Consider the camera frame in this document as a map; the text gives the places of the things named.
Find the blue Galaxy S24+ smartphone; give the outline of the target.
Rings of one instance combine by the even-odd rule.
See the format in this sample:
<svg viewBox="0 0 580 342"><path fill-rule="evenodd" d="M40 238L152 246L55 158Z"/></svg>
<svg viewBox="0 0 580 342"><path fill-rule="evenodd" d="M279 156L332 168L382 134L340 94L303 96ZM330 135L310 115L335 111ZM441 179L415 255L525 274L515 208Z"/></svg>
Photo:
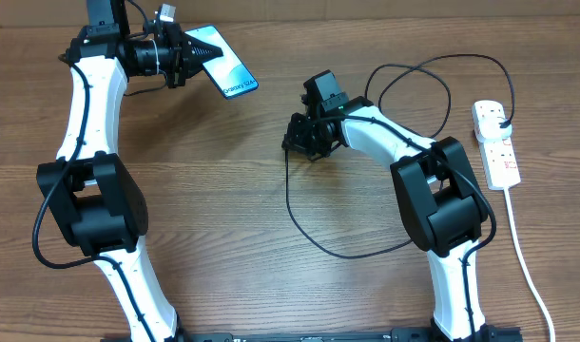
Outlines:
<svg viewBox="0 0 580 342"><path fill-rule="evenodd" d="M204 62L203 67L225 99L239 97L259 87L252 73L214 26L194 28L185 34L222 50L222 57Z"/></svg>

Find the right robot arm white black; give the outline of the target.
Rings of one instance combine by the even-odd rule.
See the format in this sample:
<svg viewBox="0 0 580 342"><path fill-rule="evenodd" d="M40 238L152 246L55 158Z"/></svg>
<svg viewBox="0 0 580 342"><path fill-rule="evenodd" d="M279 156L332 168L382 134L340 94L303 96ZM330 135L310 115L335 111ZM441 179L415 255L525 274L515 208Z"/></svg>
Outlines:
<svg viewBox="0 0 580 342"><path fill-rule="evenodd" d="M435 296L432 338L484 340L472 263L481 225L493 215L461 143L425 138L392 122L364 97L349 98L329 70L303 87L305 111L292 115L282 148L314 161L343 145L388 168L401 222L428 258Z"/></svg>

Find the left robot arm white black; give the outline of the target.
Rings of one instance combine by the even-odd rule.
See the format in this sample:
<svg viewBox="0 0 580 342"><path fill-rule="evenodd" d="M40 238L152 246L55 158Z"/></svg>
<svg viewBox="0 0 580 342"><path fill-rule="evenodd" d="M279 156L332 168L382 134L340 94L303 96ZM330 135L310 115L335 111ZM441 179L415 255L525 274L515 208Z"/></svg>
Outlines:
<svg viewBox="0 0 580 342"><path fill-rule="evenodd" d="M123 1L89 1L87 14L58 57L70 69L72 99L55 160L37 168L44 200L32 250L50 269L95 264L125 313L128 340L188 341L146 250L145 197L118 155L120 108L130 78L161 75L169 88L184 86L222 49L186 35L172 5L160 5L139 33Z"/></svg>

